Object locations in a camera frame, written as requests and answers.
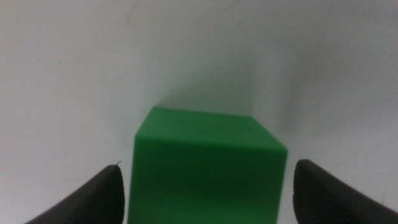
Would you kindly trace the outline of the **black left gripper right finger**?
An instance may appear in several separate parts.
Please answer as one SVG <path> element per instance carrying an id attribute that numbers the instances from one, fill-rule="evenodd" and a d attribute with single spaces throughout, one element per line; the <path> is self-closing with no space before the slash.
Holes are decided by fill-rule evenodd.
<path id="1" fill-rule="evenodd" d="M 397 224 L 397 212 L 301 159 L 294 171 L 293 207 L 298 223 Z"/>

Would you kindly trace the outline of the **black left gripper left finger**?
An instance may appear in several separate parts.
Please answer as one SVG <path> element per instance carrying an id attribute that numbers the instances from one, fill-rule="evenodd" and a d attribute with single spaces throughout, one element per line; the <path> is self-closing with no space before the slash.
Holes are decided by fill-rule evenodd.
<path id="1" fill-rule="evenodd" d="M 122 224 L 125 212 L 121 169 L 106 166 L 62 201 L 28 224 Z"/>

